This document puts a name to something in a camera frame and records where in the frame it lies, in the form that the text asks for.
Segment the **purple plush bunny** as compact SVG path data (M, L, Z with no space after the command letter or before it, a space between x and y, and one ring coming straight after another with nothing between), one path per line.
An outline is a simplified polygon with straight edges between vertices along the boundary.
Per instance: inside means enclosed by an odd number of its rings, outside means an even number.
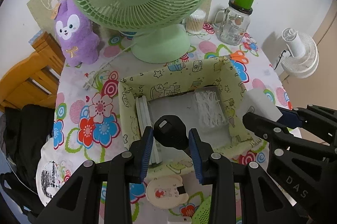
M61 0L53 19L55 36L69 66L92 65L98 60L100 38L74 0Z

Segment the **wooden chair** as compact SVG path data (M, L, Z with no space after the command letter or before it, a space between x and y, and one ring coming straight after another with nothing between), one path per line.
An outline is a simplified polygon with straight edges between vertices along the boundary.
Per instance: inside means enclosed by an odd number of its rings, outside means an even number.
M42 33L32 44L34 52L13 66L1 79L1 112L28 104L54 108L65 58L54 37Z

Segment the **white standing fan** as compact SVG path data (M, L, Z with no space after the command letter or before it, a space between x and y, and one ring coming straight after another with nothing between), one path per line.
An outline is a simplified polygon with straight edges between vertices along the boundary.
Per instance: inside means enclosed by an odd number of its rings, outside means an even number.
M311 36L293 28L286 28L282 31L278 42L283 46L274 65L274 70L279 76L285 74L304 79L316 71L319 52Z

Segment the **black clothing on chair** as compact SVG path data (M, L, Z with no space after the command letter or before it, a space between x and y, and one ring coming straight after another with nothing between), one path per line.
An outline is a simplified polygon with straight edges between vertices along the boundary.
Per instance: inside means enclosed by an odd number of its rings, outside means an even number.
M41 149L52 136L54 111L35 104L21 109L5 108L5 155L16 169L1 174L1 186L25 215L37 217L44 208L37 194L35 177Z

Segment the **orange handled scissors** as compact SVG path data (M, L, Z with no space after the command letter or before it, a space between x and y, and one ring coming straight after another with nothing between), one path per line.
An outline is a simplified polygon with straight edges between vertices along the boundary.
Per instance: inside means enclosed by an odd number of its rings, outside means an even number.
M231 60L244 65L247 65L249 63L249 60L246 58L245 53L241 50L237 50L234 53L230 54L230 58Z

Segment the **glass mason jar mug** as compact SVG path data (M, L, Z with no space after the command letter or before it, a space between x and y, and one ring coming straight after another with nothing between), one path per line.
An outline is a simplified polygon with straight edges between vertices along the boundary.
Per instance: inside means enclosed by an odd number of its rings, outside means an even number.
M213 19L217 38L227 45L239 45L247 32L252 13L252 8L241 8L234 0L229 0L228 7L218 10Z

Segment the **floral tablecloth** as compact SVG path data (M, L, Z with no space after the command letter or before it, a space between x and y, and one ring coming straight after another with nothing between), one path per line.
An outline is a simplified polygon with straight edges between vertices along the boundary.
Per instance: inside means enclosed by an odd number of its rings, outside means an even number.
M160 67L182 68L184 63L216 57L229 57L237 50L245 53L247 65L234 62L247 91L258 88L274 105L291 108L288 94L277 73L257 43L245 34L239 45L222 43L210 24L198 35L189 35L190 48L179 59L151 64L137 59L131 52L133 37L101 28L103 48L92 65L65 65L60 76L54 115L54 149L72 166L72 174L87 160L106 162L128 150L120 126L118 85L120 80ZM269 159L267 142L261 143L236 159L266 167Z

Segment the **white 45W charger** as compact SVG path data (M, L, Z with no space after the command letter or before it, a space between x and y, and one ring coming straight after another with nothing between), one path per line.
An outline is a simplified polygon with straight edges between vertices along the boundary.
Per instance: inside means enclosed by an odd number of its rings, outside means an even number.
M191 224L191 223L192 223L191 217L175 216L175 215L169 215L167 217L167 224Z

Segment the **white small adapter cube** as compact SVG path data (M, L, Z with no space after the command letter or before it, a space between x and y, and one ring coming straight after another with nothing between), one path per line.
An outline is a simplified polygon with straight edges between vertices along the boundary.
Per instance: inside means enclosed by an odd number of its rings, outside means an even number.
M241 120L247 112L252 112L272 121L277 121L282 117L282 113L277 106L258 88L245 92L243 100L236 110L237 117Z

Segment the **yellow patterned storage box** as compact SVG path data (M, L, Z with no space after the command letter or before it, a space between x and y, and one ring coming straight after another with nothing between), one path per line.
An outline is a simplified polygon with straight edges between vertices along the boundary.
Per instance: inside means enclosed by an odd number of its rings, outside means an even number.
M194 94L214 90L221 101L229 123L218 129L203 129L199 124ZM195 128L202 141L229 159L254 149L261 140L245 129L236 110L246 92L234 62L229 57L216 57L138 73L120 80L118 85L120 126L125 148L141 138L135 98L146 96L152 125L164 115L176 115L186 129Z

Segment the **cotton swab container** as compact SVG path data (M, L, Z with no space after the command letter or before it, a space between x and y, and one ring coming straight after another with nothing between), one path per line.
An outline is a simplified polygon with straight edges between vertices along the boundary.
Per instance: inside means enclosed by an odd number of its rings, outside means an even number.
M190 34L197 35L202 32L203 24L206 19L206 12L201 9L195 10L186 18L186 31Z

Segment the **clear floss pick box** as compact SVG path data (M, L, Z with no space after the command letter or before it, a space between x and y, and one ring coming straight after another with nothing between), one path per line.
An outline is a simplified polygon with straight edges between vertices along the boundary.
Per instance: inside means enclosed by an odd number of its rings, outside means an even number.
M229 123L222 110L221 101L214 90L198 91L194 94L199 124L203 129L218 129Z

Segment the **white printed tote bag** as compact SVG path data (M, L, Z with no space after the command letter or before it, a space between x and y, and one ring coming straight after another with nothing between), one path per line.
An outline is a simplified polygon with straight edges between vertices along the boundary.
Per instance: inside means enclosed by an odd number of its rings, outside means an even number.
M54 149L54 138L50 137L41 149L35 181L39 199L47 206L57 191L70 178L72 166Z

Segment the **black car key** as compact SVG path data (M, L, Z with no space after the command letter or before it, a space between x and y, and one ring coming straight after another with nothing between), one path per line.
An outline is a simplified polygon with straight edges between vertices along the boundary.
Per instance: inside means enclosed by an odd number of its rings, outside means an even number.
M166 148L175 148L184 151L191 157L189 139L184 122L176 115L160 117L153 127L154 139Z

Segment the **cream bear compact mirror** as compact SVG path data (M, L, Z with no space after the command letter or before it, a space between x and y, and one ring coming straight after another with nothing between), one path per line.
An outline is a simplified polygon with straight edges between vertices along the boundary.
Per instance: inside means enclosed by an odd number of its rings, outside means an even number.
M174 174L151 180L146 188L147 200L160 209L173 209L189 199L183 179Z

